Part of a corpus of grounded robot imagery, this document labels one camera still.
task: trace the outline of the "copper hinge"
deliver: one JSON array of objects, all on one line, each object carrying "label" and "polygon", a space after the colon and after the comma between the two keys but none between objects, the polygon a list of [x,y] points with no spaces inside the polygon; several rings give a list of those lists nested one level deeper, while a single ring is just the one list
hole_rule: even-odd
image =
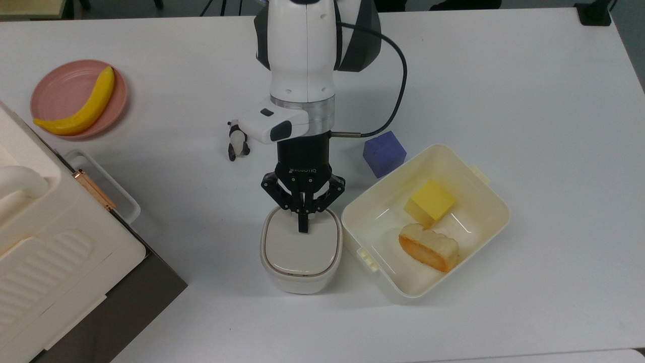
[{"label": "copper hinge", "polygon": [[79,169],[77,172],[74,173],[73,175],[74,179],[76,179],[83,188],[85,188],[86,191],[90,193],[96,199],[97,202],[99,202],[103,208],[105,208],[108,212],[111,211],[112,209],[115,209],[117,206],[108,198],[107,195],[99,188],[90,177],[85,174],[85,171],[82,169]]}]

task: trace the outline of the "white appliance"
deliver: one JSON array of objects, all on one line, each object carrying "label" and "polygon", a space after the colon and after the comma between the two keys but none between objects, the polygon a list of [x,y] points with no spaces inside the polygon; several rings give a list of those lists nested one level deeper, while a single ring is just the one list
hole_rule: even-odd
[{"label": "white appliance", "polygon": [[0,102],[0,362],[52,347],[146,256],[101,194]]}]

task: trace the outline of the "white plastic container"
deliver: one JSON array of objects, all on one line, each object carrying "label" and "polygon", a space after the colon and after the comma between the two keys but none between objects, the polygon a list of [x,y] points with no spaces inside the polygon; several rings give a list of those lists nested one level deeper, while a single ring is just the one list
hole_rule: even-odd
[{"label": "white plastic container", "polygon": [[309,223],[309,233],[299,233],[292,213],[280,207],[264,223],[262,266],[288,293],[317,293],[332,281],[341,262],[342,225],[336,214],[325,210]]},{"label": "white plastic container", "polygon": [[[455,204],[432,229],[459,243],[459,264],[439,272],[409,256],[399,245],[401,229],[415,220],[404,211],[416,190],[433,179]],[[445,145],[432,145],[350,203],[342,214],[348,252],[367,270],[388,299],[408,304],[425,295],[486,245],[510,219],[508,206]]]},{"label": "white plastic container", "polygon": [[0,362],[31,361],[98,306],[145,247],[0,102]]}]

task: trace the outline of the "container handle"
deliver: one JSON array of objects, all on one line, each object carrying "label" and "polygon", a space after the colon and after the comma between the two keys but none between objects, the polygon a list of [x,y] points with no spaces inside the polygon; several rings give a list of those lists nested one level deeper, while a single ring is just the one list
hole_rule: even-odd
[{"label": "container handle", "polygon": [[376,271],[381,269],[379,264],[374,260],[374,258],[372,256],[370,256],[370,254],[367,252],[365,247],[359,248],[358,251],[356,251],[356,253],[359,255],[361,260],[363,260],[363,262],[365,262],[367,267],[369,267],[370,270],[372,270],[372,272],[376,272]]},{"label": "container handle", "polygon": [[490,183],[490,179],[484,175],[484,173],[479,170],[478,167],[474,165],[470,165],[470,170],[482,181],[484,184],[488,185]]},{"label": "container handle", "polygon": [[47,190],[49,184],[33,169],[20,165],[0,167],[0,200],[17,191],[23,191],[31,198],[40,198]]}]

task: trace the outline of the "pink plate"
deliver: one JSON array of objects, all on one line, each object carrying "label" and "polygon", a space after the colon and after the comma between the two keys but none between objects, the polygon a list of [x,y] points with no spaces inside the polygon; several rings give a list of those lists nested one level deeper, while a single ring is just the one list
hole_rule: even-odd
[{"label": "pink plate", "polygon": [[[61,65],[49,72],[36,86],[32,94],[32,116],[45,121],[69,117],[87,102],[99,73],[110,66],[91,59]],[[85,131],[73,136],[61,136],[74,140],[87,138],[107,129],[117,121],[125,108],[128,87],[119,71],[114,69],[114,90],[103,113]]]}]

